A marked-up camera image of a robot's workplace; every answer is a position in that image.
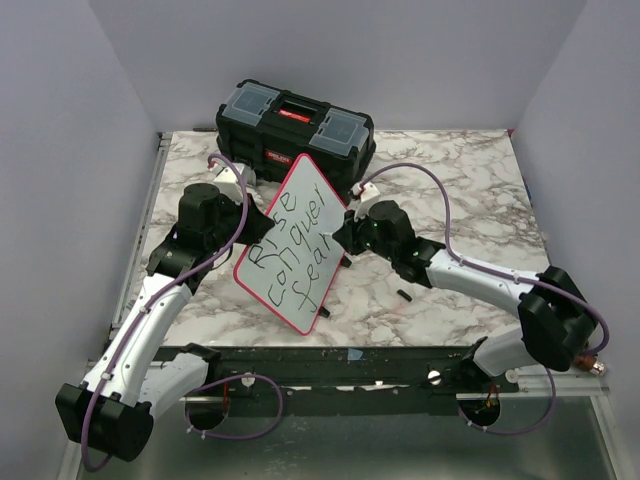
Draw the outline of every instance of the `table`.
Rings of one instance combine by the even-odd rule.
[[[138,282],[149,253],[176,221],[178,201],[192,183],[209,182],[206,158],[217,151],[216,134],[173,134],[166,167],[143,247]],[[452,203],[453,244],[459,252],[523,270],[543,271],[548,260],[507,132],[377,132],[369,167],[416,162],[444,182]],[[439,190],[426,175],[398,169],[376,185],[405,209],[416,232],[442,241],[444,209]],[[263,210],[277,184],[259,181],[256,203]],[[211,272],[177,317],[165,345],[196,342],[208,346],[401,346],[470,345],[500,334],[517,320],[483,302],[455,292],[428,290],[401,280],[388,262],[373,254],[353,258],[341,269],[312,333],[299,335],[233,280],[230,262]],[[396,291],[402,288],[411,303]]]

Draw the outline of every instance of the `red whiteboard border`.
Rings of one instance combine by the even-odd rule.
[[[342,198],[340,198],[340,195],[338,195],[335,191],[335,189],[333,188],[333,186],[327,181],[326,177],[324,176],[324,174],[320,171],[320,169],[318,168],[318,166],[316,165],[316,162],[313,161],[313,158],[311,158],[311,155],[309,155],[308,153],[301,153],[300,155],[298,155],[298,157],[296,158],[296,161],[293,162],[293,165],[291,166],[291,168],[289,169],[289,173],[287,173],[287,176],[285,177],[285,179],[282,181],[282,185],[280,185],[280,188],[278,189],[278,191],[276,192],[276,195],[273,197],[273,200],[271,201],[271,203],[269,204],[269,207],[267,208],[267,211],[265,212],[267,215],[269,215],[269,213],[271,213],[271,210],[273,209],[274,205],[276,204],[276,202],[278,201],[278,199],[280,198],[280,194],[282,193],[282,190],[284,190],[284,187],[287,185],[287,182],[289,181],[289,178],[291,177],[291,175],[293,174],[293,171],[295,170],[295,168],[298,166],[298,162],[302,159],[302,158],[308,158],[309,160],[311,160],[311,164],[314,166],[314,168],[318,171],[318,173],[320,174],[320,176],[322,177],[322,179],[327,183],[327,185],[329,186],[329,188],[331,189],[331,191],[333,192],[333,194],[338,198],[338,200],[340,201],[340,203],[342,204],[342,206],[344,208],[347,208],[347,206],[345,205],[345,203],[342,201]],[[242,264],[244,257],[247,255],[247,252],[249,251],[249,248],[251,248],[250,246],[246,246],[244,248],[244,250],[242,251],[242,253],[240,254],[240,258],[238,259],[238,261],[236,262],[236,266],[233,268],[233,279],[236,281],[236,283],[238,285],[240,285],[242,288],[244,288],[247,292],[249,292],[252,296],[254,296],[255,298],[257,298],[260,303],[262,303],[265,307],[267,307],[272,313],[276,314],[276,316],[280,317],[280,319],[282,319],[285,323],[287,323],[291,328],[293,328],[296,332],[298,332],[300,335],[303,336],[307,336],[311,333],[311,331],[313,330],[313,327],[315,327],[316,322],[318,321],[318,315],[320,315],[320,307],[322,307],[322,305],[324,304],[325,299],[327,298],[327,295],[329,294],[329,290],[331,289],[331,285],[333,284],[333,281],[336,279],[336,275],[338,274],[338,270],[340,270],[340,263],[342,263],[342,258],[344,258],[344,252],[342,253],[342,257],[340,258],[340,263],[338,263],[338,266],[336,267],[336,271],[333,272],[333,276],[331,277],[331,280],[329,281],[329,286],[327,287],[327,291],[324,294],[324,297],[322,298],[322,302],[320,302],[320,307],[318,307],[318,311],[316,312],[316,316],[313,319],[313,322],[311,322],[311,326],[309,327],[309,330],[306,332],[303,332],[302,330],[300,330],[299,328],[297,328],[293,323],[291,323],[289,320],[287,320],[286,318],[284,318],[282,315],[280,315],[275,308],[273,308],[271,305],[269,305],[268,302],[266,302],[265,300],[262,299],[262,297],[260,297],[256,292],[254,292],[251,288],[249,288],[247,285],[245,285],[240,278],[238,277],[238,268],[240,268],[240,265]]]

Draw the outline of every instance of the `toolbox lid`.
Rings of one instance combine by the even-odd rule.
[[[231,94],[222,115],[255,127],[278,95],[280,92],[277,90],[245,83]]]
[[[364,126],[365,121],[364,117],[330,108],[309,144],[347,156],[353,146],[360,150],[369,136],[369,129]]]

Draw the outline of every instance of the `cable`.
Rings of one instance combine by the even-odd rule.
[[[241,380],[243,378],[255,378],[257,380],[262,380],[264,382],[267,382],[269,385],[271,385],[275,389],[276,395],[278,395],[278,412],[276,413],[276,417],[271,423],[271,425],[269,425],[267,428],[265,428],[264,430],[258,433],[252,433],[249,435],[225,435],[223,433],[214,433],[214,432],[208,432],[206,430],[198,430],[191,423],[191,417],[190,417],[189,411],[187,411],[185,413],[185,418],[187,420],[187,423],[189,424],[189,429],[187,430],[187,433],[189,433],[191,430],[194,430],[195,432],[198,432],[201,435],[206,435],[207,437],[211,437],[211,438],[219,438],[222,440],[253,440],[255,438],[259,438],[259,437],[262,437],[263,435],[266,435],[271,430],[276,428],[278,423],[280,423],[280,419],[282,418],[282,410],[284,409],[284,398],[282,397],[282,392],[280,391],[280,387],[278,386],[278,384],[273,380],[271,380],[269,377],[265,377],[264,375],[258,375],[257,373],[245,373],[241,375],[234,375],[232,377],[223,378],[222,380],[216,380],[215,382],[211,382],[208,385],[204,385],[200,388],[196,388],[190,393],[190,395],[193,393],[208,390],[213,387],[217,387],[222,384],[226,385],[229,382],[232,382],[234,380]]]
[[[444,214],[445,214],[444,244],[447,249],[447,252],[449,253],[449,255],[451,255],[451,257],[454,260],[456,260],[457,262],[460,262],[462,265],[466,265],[480,272],[487,273],[489,275],[494,275],[504,280],[514,281],[516,283],[522,282],[522,283],[526,283],[527,285],[533,285],[535,287],[545,288],[584,308],[587,312],[589,312],[589,314],[593,318],[596,319],[596,321],[600,324],[600,327],[602,328],[602,340],[600,344],[590,350],[585,351],[584,352],[585,355],[595,355],[596,353],[601,352],[609,344],[609,325],[607,325],[607,322],[605,321],[605,319],[602,317],[602,315],[600,315],[600,313],[595,308],[593,308],[591,305],[589,305],[587,302],[585,302],[581,298],[578,298],[569,292],[565,292],[561,288],[558,288],[554,285],[550,285],[546,282],[541,282],[540,280],[535,280],[532,278],[525,278],[525,277],[514,277],[513,275],[509,275],[508,273],[504,273],[499,270],[486,267],[484,265],[479,265],[474,262],[470,262],[469,260],[466,260],[460,257],[456,252],[454,252],[453,248],[451,247],[451,206],[449,203],[449,195],[447,194],[447,191],[444,188],[444,185],[442,184],[440,179],[436,177],[435,174],[431,172],[431,170],[423,167],[422,165],[418,165],[416,163],[410,163],[410,162],[395,163],[393,165],[387,165],[386,167],[382,167],[380,170],[373,172],[366,179],[360,182],[360,187],[362,188],[363,185],[365,185],[366,183],[369,183],[371,180],[373,180],[375,177],[377,177],[381,173],[384,173],[388,170],[392,170],[394,168],[401,168],[401,167],[416,168],[426,173],[427,175],[429,175],[429,177],[431,177],[431,179],[436,183],[436,185],[438,185],[438,188],[442,193],[442,199],[444,201]]]
[[[211,155],[209,155],[209,158],[207,159],[207,164],[209,166],[211,166],[212,160],[214,158],[217,158],[218,160],[222,161],[222,163],[224,163],[229,169],[231,169],[233,174],[238,179],[238,183],[240,184],[240,190],[242,191],[242,214],[240,216],[240,223],[238,223],[238,228],[236,229],[234,234],[231,236],[229,241],[220,250],[218,250],[210,259],[202,262],[197,267],[194,267],[191,270],[178,276],[175,280],[169,282],[167,285],[161,288],[157,293],[151,296],[149,301],[144,305],[140,313],[136,315],[133,322],[131,322],[131,325],[123,335],[122,341],[116,348],[115,352],[113,353],[113,356],[111,357],[111,360],[107,364],[107,368],[105,369],[105,372],[104,372],[106,374],[105,376],[113,375],[112,373],[113,369],[118,363],[118,360],[120,359],[122,352],[124,351],[127,344],[129,343],[129,340],[131,340],[131,337],[133,336],[133,333],[136,331],[136,328],[138,328],[138,325],[140,324],[142,319],[145,317],[145,315],[147,315],[146,312],[149,312],[151,310],[151,307],[160,299],[160,297],[162,297],[165,293],[167,293],[170,289],[172,289],[176,285],[179,285],[182,282],[184,282],[187,278],[198,273],[204,268],[207,268],[208,266],[213,265],[217,259],[219,259],[227,250],[229,250],[233,246],[235,241],[238,239],[238,237],[242,233],[242,229],[244,228],[244,225],[247,222],[247,214],[249,212],[249,197],[247,194],[247,184],[244,178],[242,177],[242,175],[240,174],[240,172],[238,171],[238,169],[235,167],[235,165],[230,160],[228,160],[223,155],[220,155],[219,153],[212,153]],[[82,433],[80,437],[82,463],[84,465],[84,468],[86,468],[87,471],[89,472],[97,472],[98,470],[101,470],[109,462],[109,460],[111,460],[111,455],[107,455],[98,465],[92,465],[91,461],[89,460],[89,427],[91,426],[91,416],[93,415],[93,410],[96,407],[96,403],[98,402],[100,393],[102,393],[102,390],[107,384],[107,381],[108,380],[106,380],[105,378],[102,378],[98,382],[98,385],[96,386],[96,389],[93,392],[93,395],[91,395],[91,399],[89,400],[89,405],[87,406],[87,410],[84,414],[84,419],[82,422]]]
[[[481,427],[480,425],[476,425],[471,420],[469,420],[469,418],[464,414],[464,412],[460,407],[458,407],[458,414],[467,422],[467,425],[469,427],[475,428],[476,430],[480,430],[481,432],[484,432],[484,433],[490,433],[491,435],[511,437],[514,435],[523,435],[525,433],[533,432],[534,430],[540,428],[545,423],[547,423],[551,418],[551,416],[553,415],[553,412],[556,410],[556,404],[557,404],[556,382],[553,380],[553,375],[551,374],[551,370],[549,370],[548,368],[545,368],[545,370],[547,372],[547,375],[549,376],[549,383],[551,384],[551,403],[549,404],[549,408],[547,409],[547,412],[544,414],[544,416],[533,425],[530,425],[525,428],[521,428],[519,430],[500,430],[500,429],[487,428],[487,427]]]

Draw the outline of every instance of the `whiteboard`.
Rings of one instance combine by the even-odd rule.
[[[298,156],[267,209],[276,225],[245,248],[233,271],[243,288],[302,335],[313,329],[342,247],[321,233],[344,221],[342,200],[311,157]]]

